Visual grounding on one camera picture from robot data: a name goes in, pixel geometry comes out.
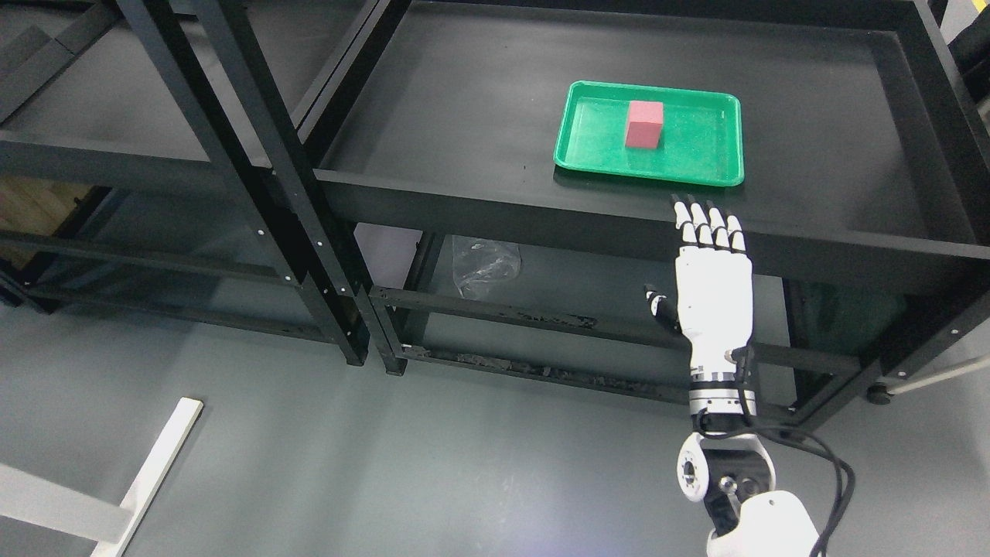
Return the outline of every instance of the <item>white metal pole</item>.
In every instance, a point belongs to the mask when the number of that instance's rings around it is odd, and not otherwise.
[[[120,506],[0,464],[0,515],[95,540],[91,556],[119,557],[202,409],[179,400]]]
[[[118,541],[132,512],[0,464],[0,514],[99,541]]]
[[[976,372],[988,366],[990,366],[990,354],[980,356],[979,358],[973,358],[972,360],[966,360],[965,362],[960,362],[954,366],[949,366],[923,377],[907,380],[899,385],[894,385],[893,387],[888,385],[887,392],[890,394],[902,394],[910,390],[920,389],[947,379],[957,378],[971,372]]]
[[[131,521],[124,531],[124,535],[116,542],[101,541],[96,544],[96,548],[90,557],[120,557],[127,549],[128,542],[134,536],[134,531],[138,529],[138,524],[145,517],[145,512],[154,499],[154,494],[158,493],[161,481],[165,479],[165,474],[171,468],[175,456],[179,454],[182,443],[185,442],[192,424],[199,417],[200,410],[203,409],[203,402],[192,398],[183,397],[175,407],[171,417],[165,423],[165,427],[158,435],[157,441],[151,447],[148,458],[138,470],[138,475],[134,478],[131,488],[124,495],[121,501],[121,508],[126,509],[131,514]]]

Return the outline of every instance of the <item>robotic arm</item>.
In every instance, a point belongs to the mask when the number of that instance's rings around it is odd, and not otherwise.
[[[773,463],[759,435],[767,433],[771,441],[809,452],[815,449],[769,436],[769,431],[783,427],[753,422],[754,385],[747,383],[753,356],[747,347],[752,334],[752,262],[739,219],[730,213],[723,217],[711,203],[702,207],[692,197],[685,203],[675,196],[673,206],[683,241],[675,262],[677,307],[674,310],[669,299],[650,286],[646,299],[657,321],[691,341],[689,406],[695,432],[681,447],[676,473],[684,495],[702,502],[715,524],[708,556],[824,554],[825,543],[801,502],[776,490]],[[824,448],[820,456],[827,454],[836,463],[838,475],[840,461]],[[835,513],[830,528],[833,520],[838,522]]]

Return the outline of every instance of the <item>green tray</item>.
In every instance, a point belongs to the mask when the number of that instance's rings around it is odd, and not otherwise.
[[[656,149],[626,147],[629,101],[663,103]],[[575,81],[553,161],[572,170],[729,187],[743,181],[740,102],[728,93]]]

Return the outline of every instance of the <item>red cube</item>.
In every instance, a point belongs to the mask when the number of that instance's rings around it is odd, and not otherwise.
[[[626,118],[626,147],[656,149],[663,130],[663,103],[645,100],[629,102]]]

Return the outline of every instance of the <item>wooden board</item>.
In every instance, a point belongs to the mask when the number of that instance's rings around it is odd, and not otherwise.
[[[0,229],[50,236],[91,186],[0,174]],[[0,245],[0,259],[21,269],[35,252]]]

